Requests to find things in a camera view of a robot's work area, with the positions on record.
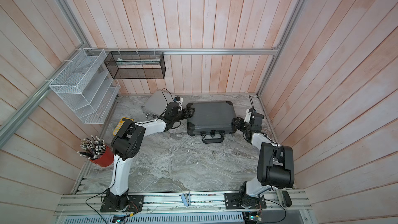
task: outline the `briefcase handle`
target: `briefcase handle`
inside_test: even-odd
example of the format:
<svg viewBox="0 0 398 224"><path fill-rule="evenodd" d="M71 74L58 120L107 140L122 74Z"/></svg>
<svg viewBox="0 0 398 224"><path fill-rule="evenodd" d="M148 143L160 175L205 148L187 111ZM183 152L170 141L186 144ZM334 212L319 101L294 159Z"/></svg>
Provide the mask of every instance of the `briefcase handle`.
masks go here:
<svg viewBox="0 0 398 224"><path fill-rule="evenodd" d="M206 139L206 135L202 135L202 142L205 144L222 143L224 141L224 134L220 134L220 138L209 138Z"/></svg>

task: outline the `black briefcase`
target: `black briefcase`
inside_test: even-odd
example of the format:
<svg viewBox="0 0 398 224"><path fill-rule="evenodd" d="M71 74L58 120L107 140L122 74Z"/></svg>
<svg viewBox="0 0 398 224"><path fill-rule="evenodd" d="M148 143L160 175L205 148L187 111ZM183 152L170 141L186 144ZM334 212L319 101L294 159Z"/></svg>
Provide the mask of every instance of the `black briefcase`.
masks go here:
<svg viewBox="0 0 398 224"><path fill-rule="evenodd" d="M235 133L232 119L236 117L234 106L230 101L194 102L187 104L187 132L191 136L202 136L205 144L221 143L224 134Z"/></svg>

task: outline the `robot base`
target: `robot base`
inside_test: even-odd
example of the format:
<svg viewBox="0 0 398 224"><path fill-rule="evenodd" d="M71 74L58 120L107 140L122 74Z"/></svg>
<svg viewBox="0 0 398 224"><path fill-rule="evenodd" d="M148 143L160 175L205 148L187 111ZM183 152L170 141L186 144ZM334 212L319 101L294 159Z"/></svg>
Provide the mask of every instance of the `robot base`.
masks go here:
<svg viewBox="0 0 398 224"><path fill-rule="evenodd" d="M117 201L112 201L111 192L107 192L106 197L104 198L101 206L101 212L140 212L142 211L142 205L144 203L143 195L130 195L127 196L127 192L120 197L117 197Z"/></svg>
<svg viewBox="0 0 398 224"><path fill-rule="evenodd" d="M242 205L242 200L239 197L239 193L225 193L224 194L224 199L225 199L225 208L226 209L245 209L245 208L267 208L266 201L264 196L261 198L256 198L256 197L250 197L250 201L248 201L247 197L250 197L248 195L245 195L243 198L245 199L245 202L252 202L253 204L251 206L243 206Z"/></svg>
<svg viewBox="0 0 398 224"><path fill-rule="evenodd" d="M226 209L267 208L264 196L258 198L246 194L246 182L239 188L239 193L225 193L224 199Z"/></svg>

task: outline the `metal profile bar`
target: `metal profile bar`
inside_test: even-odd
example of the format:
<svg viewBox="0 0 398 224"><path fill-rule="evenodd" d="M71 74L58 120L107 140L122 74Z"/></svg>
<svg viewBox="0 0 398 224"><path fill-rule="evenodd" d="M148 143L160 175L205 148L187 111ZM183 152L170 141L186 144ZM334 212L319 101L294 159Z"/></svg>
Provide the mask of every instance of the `metal profile bar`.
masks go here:
<svg viewBox="0 0 398 224"><path fill-rule="evenodd" d="M287 25L287 28L285 32L283 33L281 42L279 43L278 47L278 53L272 58L272 61L268 67L268 70L266 72L266 75L263 78L263 81L261 82L261 86L259 91L257 92L258 95L261 95L266 87L266 84L271 76L271 73L273 69L275 68L276 62L278 61L279 57L281 56L282 51L285 49L286 43L289 40L291 33L293 32L293 29L295 28L301 13L306 5L308 0L298 0L297 5L293 11L293 14L289 20L289 23Z"/></svg>
<svg viewBox="0 0 398 224"><path fill-rule="evenodd" d="M276 55L277 48L104 48L105 52L163 52L164 55Z"/></svg>
<svg viewBox="0 0 398 224"><path fill-rule="evenodd" d="M73 57L79 52L76 50L70 57ZM51 81L62 71L62 69L69 63L64 61L52 75L45 80L40 87L24 102L24 104L15 111L15 113L8 118L0 129L0 149L12 137L19 127L26 121L29 115L38 107L38 105L47 97L52 91L50 88Z"/></svg>
<svg viewBox="0 0 398 224"><path fill-rule="evenodd" d="M77 37L81 41L81 45L77 47L69 57L74 57L81 48L86 47L88 42L84 35L80 25L77 23L72 11L68 7L65 0L55 0L61 11L64 13L65 18L75 31ZM26 121L29 115L38 107L38 105L47 97L51 92L50 83L51 81L62 71L62 69L68 64L68 61L64 61L52 74L47 78L37 90L24 102L24 104L14 112L14 114L5 121L4 125L0 129L0 148L12 137L12 135L18 130L19 127Z"/></svg>
<svg viewBox="0 0 398 224"><path fill-rule="evenodd" d="M77 22L75 16L73 15L71 9L69 8L68 4L65 0L55 0L58 6L61 8L61 11L64 13L66 19L70 23L71 27L75 31L77 37L79 38L82 44L86 44L91 47L90 43L88 42L86 35L83 33L82 28L80 27L79 23Z"/></svg>
<svg viewBox="0 0 398 224"><path fill-rule="evenodd" d="M257 98L258 98L258 100L260 101L261 108L262 108L263 111L264 111L264 115L265 115L265 117L266 117L266 119L267 119L269 128L271 129L272 135L274 136L274 141L277 142L278 144L280 144L279 141L278 141L278 137L276 136L276 132L275 132L273 126L272 126L271 119L269 118L268 113L267 113L267 111L266 111L266 107L264 106L264 102L263 102L263 100L261 99L261 96L260 96L260 95L258 95Z"/></svg>
<svg viewBox="0 0 398 224"><path fill-rule="evenodd" d="M289 210L312 209L311 204L304 190L287 189L292 199L292 206ZM238 191L193 191L191 194L191 206L189 208L181 201L181 194L186 192L154 192L154 193L129 193L129 195L144 195L143 211L145 213L196 213L196 212L235 212L242 211L227 210L225 208L224 194ZM88 202L96 210L102 206L101 196L94 197L95 194L81 195L63 195L54 215L93 215L92 209L86 206L88 198L93 197ZM265 199L277 202L277 195L274 191L266 192ZM266 202L267 208L264 211L271 211L278 208L273 202ZM246 209L245 211L256 211L255 209ZM111 212L107 214L120 214L120 212Z"/></svg>

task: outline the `cable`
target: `cable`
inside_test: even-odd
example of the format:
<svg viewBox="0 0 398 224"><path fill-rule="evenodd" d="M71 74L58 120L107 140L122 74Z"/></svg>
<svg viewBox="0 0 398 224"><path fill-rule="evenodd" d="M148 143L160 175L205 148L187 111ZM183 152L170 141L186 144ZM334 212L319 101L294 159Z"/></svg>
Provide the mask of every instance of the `cable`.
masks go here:
<svg viewBox="0 0 398 224"><path fill-rule="evenodd" d="M134 207L135 207L135 210L137 210L138 211L138 207L137 207L137 205L134 203L134 202L131 202L133 205L134 205Z"/></svg>
<svg viewBox="0 0 398 224"><path fill-rule="evenodd" d="M284 207L282 207L282 205L280 205L279 203L276 203L276 202L274 202L274 201L271 201L271 200L268 200L268 199L266 199L266 201L273 202L273 203L275 203L275 204L279 205L281 208L283 208L283 210L285 211L285 216L284 216L284 217L283 217L281 220L279 220L279 221L274 221L274 222L257 222L257 224L265 224L265 223L277 223L277 222L281 222L281 221L283 221L283 220L286 218L286 209L285 209Z"/></svg>
<svg viewBox="0 0 398 224"><path fill-rule="evenodd" d="M119 157L119 158L117 159L117 161L116 161L115 177L113 178L113 184L112 184L112 186L109 187L109 188L107 188L106 190L102 191L101 193L99 193L99 194L97 194L97 195L95 195L95 196L93 196L93 197L90 197L89 199L86 200L86 205L89 206L89 207L91 207L91 209L94 210L94 211L101 217L101 219L102 219L106 224L107 224L107 222L106 222L106 220L102 217L102 215L100 215L100 213L99 213L97 210L95 210L92 206L90 206L90 205L87 203L87 201L90 200L90 199L92 199L92 198L94 198L94 197L97 197L97 196L101 195L101 197L100 197L100 198L101 198L101 203L103 203L102 194L105 193L108 189L111 189L111 188L115 185L116 171L117 171L117 163L119 162L119 159L120 159L120 157Z"/></svg>
<svg viewBox="0 0 398 224"><path fill-rule="evenodd" d="M127 211L126 211L126 216L124 217L124 219L126 220L126 218L127 218L127 215L129 214L129 210L130 210L130 203L127 203L128 204L128 206L129 206L129 208L127 209Z"/></svg>
<svg viewBox="0 0 398 224"><path fill-rule="evenodd" d="M271 175L269 174L269 167L270 167L270 163L271 163L271 159L273 158L273 154L271 155L271 158L269 159L268 162L268 181L269 181L269 185L271 186L272 191L274 191L273 187L272 187L272 182L271 182Z"/></svg>
<svg viewBox="0 0 398 224"><path fill-rule="evenodd" d="M162 115L166 112L167 105L169 104L169 102L167 101L166 96L164 96L163 89L167 90L167 88L162 88L162 90L161 90L161 91L162 91L162 94L163 94L163 97L164 97L164 99L166 100L166 108L164 109L164 111L163 111L154 121L156 121L156 120L158 120L158 118L162 117ZM167 90L167 92L169 92L170 96L173 98L172 93L171 93L170 91L168 91L168 90Z"/></svg>
<svg viewBox="0 0 398 224"><path fill-rule="evenodd" d="M171 129L176 129L176 128L180 127L181 126L181 121L178 121L178 122L180 122L180 124L177 127L172 127Z"/></svg>
<svg viewBox="0 0 398 224"><path fill-rule="evenodd" d="M251 103L251 108L255 111L254 104L253 104L253 99L251 98L251 95L249 95L249 100L250 100L250 103Z"/></svg>
<svg viewBox="0 0 398 224"><path fill-rule="evenodd" d="M261 202L258 202L259 204L260 204L260 215L261 215L261 218L263 218L263 208L261 207Z"/></svg>
<svg viewBox="0 0 398 224"><path fill-rule="evenodd" d="M90 200L91 198L94 198L94 197L99 196L100 194L103 194L103 193L106 192L107 190L108 190L108 189L106 189L106 190L102 191L101 193L99 193L99 194L97 194L97 195L95 195L95 196L93 196L93 197L90 197L89 199L86 200L87 206L91 207L91 209L94 210L94 211L101 217L101 219L103 220L103 222L105 222L106 224L108 224L108 223L107 223L106 220L102 217L102 215L100 215L100 213L99 213L97 210L95 210L92 206L90 206L90 205L87 203L87 201Z"/></svg>

